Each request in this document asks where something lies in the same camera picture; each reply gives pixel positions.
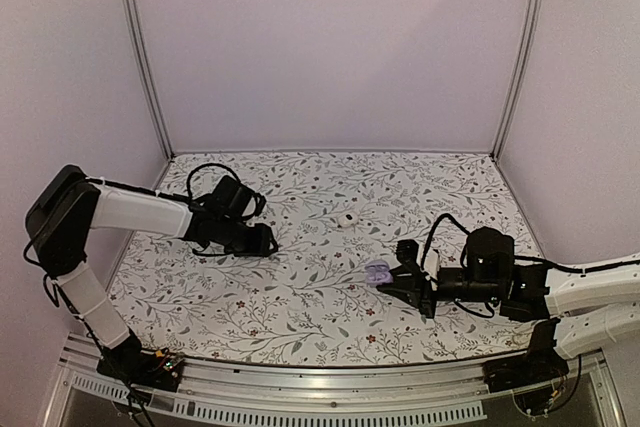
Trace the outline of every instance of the robotic arm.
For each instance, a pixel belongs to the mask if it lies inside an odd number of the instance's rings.
[[[567,267],[517,256],[512,237],[482,227],[466,232],[461,267],[441,268],[438,253],[429,249],[434,230],[422,250],[414,240],[398,242],[400,266],[391,270],[391,282],[377,289],[427,318],[435,316],[439,302],[449,301],[465,310],[462,302],[484,302],[510,320],[541,321],[526,353],[484,364],[491,391],[566,375],[566,360],[640,330],[640,253]]]
[[[196,170],[204,167],[222,167],[233,177],[224,176],[212,193],[193,199],[191,175],[189,195],[182,196],[90,179],[78,167],[68,165],[27,213],[31,241],[25,258],[46,272],[56,292],[100,342],[103,359],[98,371],[105,375],[175,391],[179,360],[174,358],[164,369],[157,369],[155,355],[142,351],[140,340],[115,310],[87,263],[84,248],[91,229],[155,232],[196,242],[203,249],[214,242],[224,246],[222,255],[267,257],[278,250],[270,227],[245,223],[262,212],[265,198],[243,185],[227,167],[204,164]],[[252,201],[253,213],[245,215]],[[26,257],[31,247],[38,261]]]

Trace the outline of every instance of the floral tablecloth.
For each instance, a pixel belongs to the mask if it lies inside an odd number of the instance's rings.
[[[268,259],[201,258],[193,245],[136,233],[110,296],[149,347],[192,356],[314,366],[424,363],[525,348],[531,324],[484,320],[452,304],[433,320],[365,283],[364,265],[396,265],[399,239],[424,240],[450,212],[467,228],[495,227],[536,255],[516,204],[486,155],[422,153],[225,153],[180,155],[161,190],[185,192],[204,162],[233,168],[267,197],[258,222],[280,251]],[[196,194],[224,174],[204,171]],[[341,228],[336,218],[359,221]],[[434,247],[457,265],[465,238],[446,221]],[[482,310],[481,305],[469,304]]]

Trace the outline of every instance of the floral pattern surface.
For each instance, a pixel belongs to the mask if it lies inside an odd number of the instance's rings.
[[[515,238],[519,253],[538,254],[488,156],[189,154],[172,161],[161,189],[184,193],[187,175],[204,162],[228,165],[266,196],[256,222],[272,227],[280,250],[267,259],[202,258],[192,253],[197,246],[136,233],[110,297],[147,346],[316,366],[424,363],[526,347],[531,324],[480,319],[446,303],[435,319],[423,319],[365,283],[368,261],[395,266],[395,243],[424,240],[444,212],[468,229],[495,227]],[[194,193],[211,191],[223,174],[202,171]],[[341,228],[336,219],[346,213],[358,222]],[[441,224],[433,247],[444,266],[457,265],[464,241]]]

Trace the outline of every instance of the wall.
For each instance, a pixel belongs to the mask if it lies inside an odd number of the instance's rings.
[[[161,171],[121,0],[0,0],[0,424],[36,424],[70,316],[21,258],[24,215],[66,163],[149,185]],[[96,233],[105,279],[122,235]]]
[[[139,0],[177,151],[488,152],[526,0]]]
[[[545,254],[640,251],[640,0],[543,0],[501,165]],[[605,351],[640,425],[637,339]]]

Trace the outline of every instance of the vertical metal post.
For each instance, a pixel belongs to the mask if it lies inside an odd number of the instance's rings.
[[[541,4],[542,0],[528,0],[527,2],[527,11],[524,28],[522,30],[522,38],[520,39],[520,47],[518,49],[518,57],[513,70],[513,75],[511,76],[507,99],[502,112],[502,118],[500,119],[500,127],[498,128],[498,133],[491,151],[491,156],[497,162],[500,161],[500,157],[504,151],[507,137],[509,135],[509,129],[513,121],[513,115],[518,104],[518,98],[520,97],[520,91],[522,90],[522,84],[524,82],[527,63],[533,46],[533,39],[536,31],[536,25],[538,23]]]
[[[174,157],[174,150],[171,146],[169,132],[167,130],[164,116],[162,115],[162,110],[160,109],[158,93],[153,82],[153,76],[151,75],[151,65],[149,64],[144,37],[142,35],[142,28],[140,26],[138,6],[136,4],[136,0],[122,0],[122,2],[124,4],[124,12],[125,17],[127,18],[127,25],[129,26],[131,43],[133,45],[136,63],[138,64],[140,80],[142,81],[142,88],[147,100],[149,113],[151,114],[153,127],[156,131],[160,147],[162,148],[162,153],[168,160],[170,160]]]

